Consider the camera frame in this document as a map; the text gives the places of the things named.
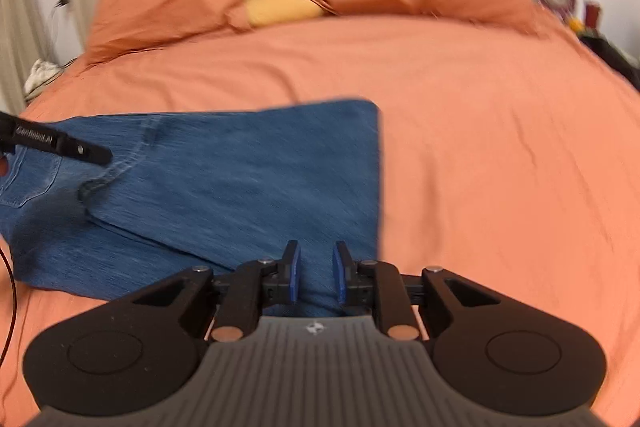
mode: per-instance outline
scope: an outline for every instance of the blue jeans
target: blue jeans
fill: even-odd
[[[338,312],[332,244],[374,259],[378,111],[366,101],[250,113],[72,118],[109,147],[107,168],[17,148],[0,229],[17,279],[113,299],[195,264],[228,273],[302,247],[292,314]]]

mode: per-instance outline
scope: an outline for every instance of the yellow object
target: yellow object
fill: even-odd
[[[571,17],[566,23],[574,33],[582,33],[584,31],[584,24],[577,17]]]
[[[324,15],[324,10],[310,0],[246,0],[245,6],[249,22],[256,28]]]

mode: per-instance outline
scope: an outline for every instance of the gray ribbed surface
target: gray ribbed surface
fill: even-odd
[[[31,427],[602,427],[586,408],[517,418],[480,407],[439,377],[425,349],[392,341],[370,317],[263,317],[254,334],[213,344],[194,377],[147,410],[82,418],[45,409]]]

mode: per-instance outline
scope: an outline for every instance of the bed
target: bed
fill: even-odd
[[[82,41],[96,3],[74,0]],[[608,363],[593,410],[623,427],[640,415],[640,99],[548,12],[536,17],[545,38],[430,17],[325,17],[95,68],[80,57],[24,117],[372,100],[382,114],[379,256],[404,273],[445,266],[588,330]],[[11,299],[0,277],[4,330]],[[0,423],[37,413],[20,367],[31,339],[99,303],[18,284]]]

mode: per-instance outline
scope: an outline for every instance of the copper-colored pin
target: copper-colored pin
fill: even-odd
[[[218,342],[235,342],[242,337],[244,337],[244,333],[235,326],[222,326],[211,331],[211,338]]]
[[[395,341],[414,341],[420,336],[420,330],[413,326],[400,324],[398,326],[391,326],[386,334]]]

